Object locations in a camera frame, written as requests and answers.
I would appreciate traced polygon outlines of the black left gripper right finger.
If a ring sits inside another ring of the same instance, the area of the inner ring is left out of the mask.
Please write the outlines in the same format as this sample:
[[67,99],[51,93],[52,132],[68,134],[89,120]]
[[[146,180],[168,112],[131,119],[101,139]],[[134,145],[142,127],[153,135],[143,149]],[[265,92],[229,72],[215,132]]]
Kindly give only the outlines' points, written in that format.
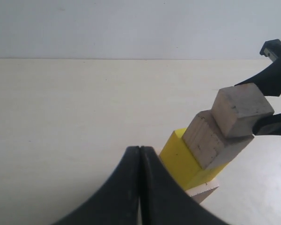
[[140,147],[141,219],[144,225],[225,225],[174,181],[152,147]]

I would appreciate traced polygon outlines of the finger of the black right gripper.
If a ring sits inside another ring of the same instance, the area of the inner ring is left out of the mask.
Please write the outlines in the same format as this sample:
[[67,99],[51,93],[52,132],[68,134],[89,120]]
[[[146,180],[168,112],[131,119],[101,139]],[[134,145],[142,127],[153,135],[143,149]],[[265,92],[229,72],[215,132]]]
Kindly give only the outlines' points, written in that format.
[[266,41],[260,50],[260,55],[269,57],[273,61],[272,64],[253,77],[234,86],[253,83],[265,97],[279,97],[281,95],[281,41]]
[[258,120],[253,126],[254,135],[280,135],[281,136],[281,113]]

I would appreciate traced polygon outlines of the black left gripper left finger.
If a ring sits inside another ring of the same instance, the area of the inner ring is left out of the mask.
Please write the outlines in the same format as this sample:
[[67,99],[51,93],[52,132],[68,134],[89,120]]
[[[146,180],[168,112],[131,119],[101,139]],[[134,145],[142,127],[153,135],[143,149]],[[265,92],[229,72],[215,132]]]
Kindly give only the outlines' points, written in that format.
[[140,147],[125,150],[108,180],[56,225],[136,225],[139,206]]

